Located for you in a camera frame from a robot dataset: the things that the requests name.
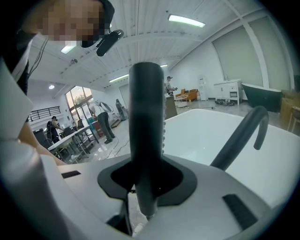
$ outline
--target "fluorescent light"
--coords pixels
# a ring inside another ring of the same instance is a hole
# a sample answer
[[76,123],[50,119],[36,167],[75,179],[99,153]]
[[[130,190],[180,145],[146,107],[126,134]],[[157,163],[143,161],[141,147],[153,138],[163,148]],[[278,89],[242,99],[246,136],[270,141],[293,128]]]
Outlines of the fluorescent light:
[[76,41],[71,41],[69,42],[69,44],[67,44],[62,50],[61,52],[64,54],[67,54],[69,51],[71,51],[73,48],[76,47]]
[[187,23],[187,24],[191,24],[191,25],[194,25],[194,26],[197,26],[200,28],[203,28],[205,26],[205,24],[202,22],[198,22],[193,19],[189,19],[186,17],[180,17],[180,16],[176,16],[176,15],[172,15],[172,14],[169,16],[168,20],[172,21],[172,22]]
[[126,74],[126,75],[124,75],[124,76],[122,76],[122,77],[118,77],[118,78],[115,78],[115,79],[113,79],[113,80],[110,80],[109,82],[111,83],[111,82],[114,82],[114,81],[119,80],[119,79],[121,79],[121,78],[128,77],[128,76],[129,76],[129,74]]

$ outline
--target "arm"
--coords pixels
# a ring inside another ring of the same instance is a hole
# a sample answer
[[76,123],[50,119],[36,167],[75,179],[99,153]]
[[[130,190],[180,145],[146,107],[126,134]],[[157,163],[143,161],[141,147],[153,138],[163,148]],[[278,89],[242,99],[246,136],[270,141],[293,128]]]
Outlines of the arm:
[[63,161],[59,160],[51,152],[49,152],[46,148],[44,148],[41,144],[39,144],[39,142],[37,141],[36,137],[34,136],[29,126],[29,123],[25,122],[20,132],[19,139],[21,142],[34,147],[39,154],[53,157],[56,165],[66,165]]

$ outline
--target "cable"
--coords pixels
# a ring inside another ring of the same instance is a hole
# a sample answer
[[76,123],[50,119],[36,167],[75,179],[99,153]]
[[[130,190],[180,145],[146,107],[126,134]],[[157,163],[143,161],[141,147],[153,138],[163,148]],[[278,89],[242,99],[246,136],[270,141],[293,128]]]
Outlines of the cable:
[[42,50],[42,53],[41,53],[41,57],[39,58],[39,61],[37,62],[37,65],[35,66],[35,68],[29,72],[29,77],[31,76],[31,74],[33,73],[33,71],[38,67],[38,65],[39,65],[39,63],[40,63],[40,61],[41,61],[41,59],[43,57],[44,49],[45,49],[45,47],[46,47],[46,45],[48,43],[48,40],[49,39],[47,38],[44,47],[42,46],[43,50]]
[[124,147],[127,145],[127,143],[126,143],[123,147],[120,147],[119,151],[118,151],[113,157],[115,157],[115,156],[120,152],[121,148],[124,148]]
[[211,109],[216,109],[215,107],[188,107],[192,109],[202,109],[202,108],[211,108]]
[[32,71],[32,69],[34,68],[34,65],[38,62],[38,59],[39,59],[39,57],[40,57],[40,55],[41,55],[41,51],[42,51],[42,49],[43,49],[43,46],[44,46],[46,40],[47,40],[47,39],[45,38],[45,40],[43,41],[43,44],[42,44],[42,46],[41,46],[41,48],[40,48],[40,50],[39,50],[39,52],[38,52],[37,58],[36,58],[36,60],[34,61],[34,63],[33,63],[33,65],[32,65],[32,67],[31,67],[31,69],[30,69],[29,72]]
[[119,139],[118,139],[118,142],[117,144],[114,146],[114,148],[111,150],[111,152],[108,154],[108,156],[106,158],[104,158],[103,160],[107,159],[109,157],[109,155],[112,153],[112,151],[116,148],[116,146],[119,144]]

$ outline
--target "black faucet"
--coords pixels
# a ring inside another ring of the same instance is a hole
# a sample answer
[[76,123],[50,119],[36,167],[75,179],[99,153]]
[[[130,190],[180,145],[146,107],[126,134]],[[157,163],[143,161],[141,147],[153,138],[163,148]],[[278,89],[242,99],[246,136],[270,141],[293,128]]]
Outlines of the black faucet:
[[259,125],[254,148],[259,150],[268,130],[269,115],[262,106],[252,109],[235,129],[224,147],[212,161],[211,166],[225,171],[235,160]]

